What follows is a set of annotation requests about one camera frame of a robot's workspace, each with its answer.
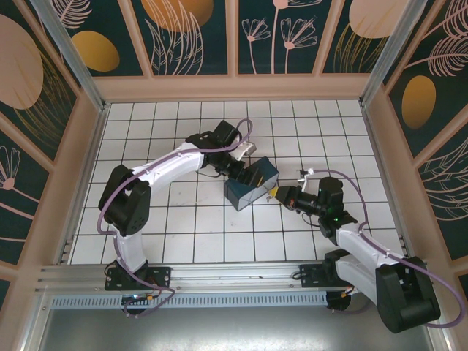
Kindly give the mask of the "teal starry night tin box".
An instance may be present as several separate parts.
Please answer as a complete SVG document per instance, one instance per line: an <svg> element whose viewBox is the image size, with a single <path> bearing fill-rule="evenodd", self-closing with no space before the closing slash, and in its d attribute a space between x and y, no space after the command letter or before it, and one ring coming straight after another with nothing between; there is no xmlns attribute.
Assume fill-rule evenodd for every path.
<svg viewBox="0 0 468 351"><path fill-rule="evenodd" d="M267 194L276 186L279 177L279 171L266 156L248 166L247 170L257 171L263 176L261 185L246 185L230 178L224 182L224 197L233 205L236 211L243 210L255 200Z"/></svg>

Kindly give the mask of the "grey metal sheet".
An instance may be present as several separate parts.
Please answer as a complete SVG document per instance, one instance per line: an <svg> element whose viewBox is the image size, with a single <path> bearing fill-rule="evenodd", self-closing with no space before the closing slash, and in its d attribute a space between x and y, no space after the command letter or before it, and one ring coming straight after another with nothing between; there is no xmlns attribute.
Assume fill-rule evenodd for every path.
<svg viewBox="0 0 468 351"><path fill-rule="evenodd" d="M425 328L394 334L374 309L161 309L141 320L119 310L55 310L40 351L439 351Z"/></svg>

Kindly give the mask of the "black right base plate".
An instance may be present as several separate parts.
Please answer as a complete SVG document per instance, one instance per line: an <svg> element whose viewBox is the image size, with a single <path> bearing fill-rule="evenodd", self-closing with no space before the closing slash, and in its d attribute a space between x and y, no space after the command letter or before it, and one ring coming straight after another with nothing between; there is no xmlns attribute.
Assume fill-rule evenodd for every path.
<svg viewBox="0 0 468 351"><path fill-rule="evenodd" d="M299 266L299 280L302 288L344 287L342 281L327 264L303 264Z"/></svg>

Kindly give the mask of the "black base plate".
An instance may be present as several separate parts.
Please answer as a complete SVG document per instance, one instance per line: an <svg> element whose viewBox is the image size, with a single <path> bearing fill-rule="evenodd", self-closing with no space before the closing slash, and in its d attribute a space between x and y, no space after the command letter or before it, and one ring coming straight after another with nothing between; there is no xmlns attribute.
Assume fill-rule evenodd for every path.
<svg viewBox="0 0 468 351"><path fill-rule="evenodd" d="M150 287L134 280L120 265L108 268L105 275L104 288L106 291L150 290ZM152 285L170 286L171 268L169 267L143 266L135 272L135 275Z"/></svg>
<svg viewBox="0 0 468 351"><path fill-rule="evenodd" d="M299 266L299 280L302 288L344 287L342 281L327 264L303 264Z"/></svg>

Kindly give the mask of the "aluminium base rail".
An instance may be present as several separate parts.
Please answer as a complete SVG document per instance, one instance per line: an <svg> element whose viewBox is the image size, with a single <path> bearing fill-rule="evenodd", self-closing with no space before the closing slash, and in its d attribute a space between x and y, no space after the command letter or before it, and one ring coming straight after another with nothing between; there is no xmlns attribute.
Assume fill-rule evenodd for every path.
<svg viewBox="0 0 468 351"><path fill-rule="evenodd" d="M177 293L262 293L299 291L298 262L169 264ZM49 265L40 269L36 293L104 294L105 265Z"/></svg>

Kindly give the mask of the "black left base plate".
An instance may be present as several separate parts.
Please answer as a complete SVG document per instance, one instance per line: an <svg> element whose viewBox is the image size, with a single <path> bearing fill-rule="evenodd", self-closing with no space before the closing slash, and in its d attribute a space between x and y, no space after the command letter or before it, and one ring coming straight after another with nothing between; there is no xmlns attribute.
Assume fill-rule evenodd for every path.
<svg viewBox="0 0 468 351"><path fill-rule="evenodd" d="M120 265L108 268L105 275L104 288L106 291L150 290L150 287L134 280ZM143 266L135 272L135 275L152 285L170 286L171 268L169 267Z"/></svg>

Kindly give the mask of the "aluminium frame post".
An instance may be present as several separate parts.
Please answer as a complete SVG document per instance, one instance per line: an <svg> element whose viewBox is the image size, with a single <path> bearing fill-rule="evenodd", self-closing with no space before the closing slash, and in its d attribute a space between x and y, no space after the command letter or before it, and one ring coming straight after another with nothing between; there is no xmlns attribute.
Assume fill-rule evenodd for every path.
<svg viewBox="0 0 468 351"><path fill-rule="evenodd" d="M80 82L81 87L88 94L93 105L102 112L106 108L105 100L102 98L88 68L73 45L67 30L62 26L61 21L57 17L52 4L48 0L30 0L30 2L54 42L63 53L65 60Z"/></svg>
<svg viewBox="0 0 468 351"><path fill-rule="evenodd" d="M363 109L366 109L372 102L393 63L409 41L418 21L424 18L424 10L427 7L431 9L431 5L427 5L429 1L431 0L409 0L405 6L359 97L359 103Z"/></svg>

